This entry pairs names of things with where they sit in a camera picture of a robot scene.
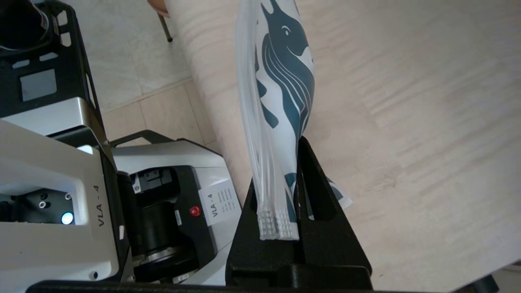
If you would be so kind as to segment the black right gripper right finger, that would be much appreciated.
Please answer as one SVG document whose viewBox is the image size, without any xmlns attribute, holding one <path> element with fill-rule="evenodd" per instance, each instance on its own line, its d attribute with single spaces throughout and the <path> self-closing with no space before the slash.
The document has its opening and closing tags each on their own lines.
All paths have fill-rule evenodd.
<svg viewBox="0 0 521 293">
<path fill-rule="evenodd" d="M 372 291 L 372 266 L 309 141 L 298 142 L 295 287 Z"/>
</svg>

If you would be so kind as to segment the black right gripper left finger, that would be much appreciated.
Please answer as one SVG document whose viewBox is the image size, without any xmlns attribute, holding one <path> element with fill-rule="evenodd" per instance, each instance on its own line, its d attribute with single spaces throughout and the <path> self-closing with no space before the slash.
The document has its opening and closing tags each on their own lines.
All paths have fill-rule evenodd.
<svg viewBox="0 0 521 293">
<path fill-rule="evenodd" d="M 301 241 L 262 241 L 257 200 L 250 182 L 225 266 L 228 286 L 293 286 L 293 267 L 302 261 Z"/>
</svg>

